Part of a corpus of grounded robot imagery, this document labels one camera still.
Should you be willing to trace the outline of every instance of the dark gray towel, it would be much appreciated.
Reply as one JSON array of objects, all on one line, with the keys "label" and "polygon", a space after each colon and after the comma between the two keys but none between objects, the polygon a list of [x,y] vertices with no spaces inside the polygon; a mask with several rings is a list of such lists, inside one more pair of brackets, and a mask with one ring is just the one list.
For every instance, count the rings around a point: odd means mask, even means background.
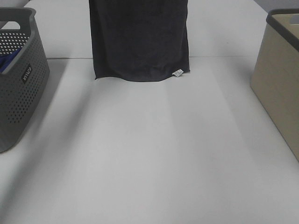
[{"label": "dark gray towel", "polygon": [[161,81],[189,72],[188,0],[89,0],[96,78]]}]

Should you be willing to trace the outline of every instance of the blue cloth in basket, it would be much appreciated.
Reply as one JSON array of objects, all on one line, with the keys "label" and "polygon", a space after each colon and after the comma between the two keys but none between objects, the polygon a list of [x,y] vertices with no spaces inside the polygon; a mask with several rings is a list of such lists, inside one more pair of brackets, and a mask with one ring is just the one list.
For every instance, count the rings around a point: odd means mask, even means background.
[{"label": "blue cloth in basket", "polygon": [[0,72],[3,72],[20,52],[21,48],[12,54],[0,56]]}]

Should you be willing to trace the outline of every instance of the white label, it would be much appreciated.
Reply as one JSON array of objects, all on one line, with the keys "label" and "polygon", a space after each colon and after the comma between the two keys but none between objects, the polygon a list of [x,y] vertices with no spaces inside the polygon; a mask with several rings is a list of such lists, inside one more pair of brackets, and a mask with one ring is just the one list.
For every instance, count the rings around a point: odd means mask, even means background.
[{"label": "white label", "polygon": [[173,72],[172,75],[174,75],[174,76],[176,76],[176,77],[180,77],[183,73],[184,73],[184,71],[181,70],[181,69],[179,69],[179,70]]}]

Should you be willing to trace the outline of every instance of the beige storage bin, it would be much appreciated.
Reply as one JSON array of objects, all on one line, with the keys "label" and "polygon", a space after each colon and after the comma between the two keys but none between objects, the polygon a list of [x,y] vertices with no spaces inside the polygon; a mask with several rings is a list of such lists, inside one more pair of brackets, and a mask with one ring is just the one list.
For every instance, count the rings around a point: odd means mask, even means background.
[{"label": "beige storage bin", "polygon": [[299,160],[299,9],[273,10],[251,87]]}]

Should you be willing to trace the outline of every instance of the basket handle hole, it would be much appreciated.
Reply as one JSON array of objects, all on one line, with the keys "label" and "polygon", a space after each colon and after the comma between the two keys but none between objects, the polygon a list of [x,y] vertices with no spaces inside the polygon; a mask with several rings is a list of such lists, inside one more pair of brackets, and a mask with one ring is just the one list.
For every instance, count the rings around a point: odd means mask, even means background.
[{"label": "basket handle hole", "polygon": [[20,30],[21,27],[19,23],[14,21],[1,21],[0,22],[1,30],[12,29],[12,30]]},{"label": "basket handle hole", "polygon": [[290,23],[292,25],[299,25],[299,14],[292,16]]}]

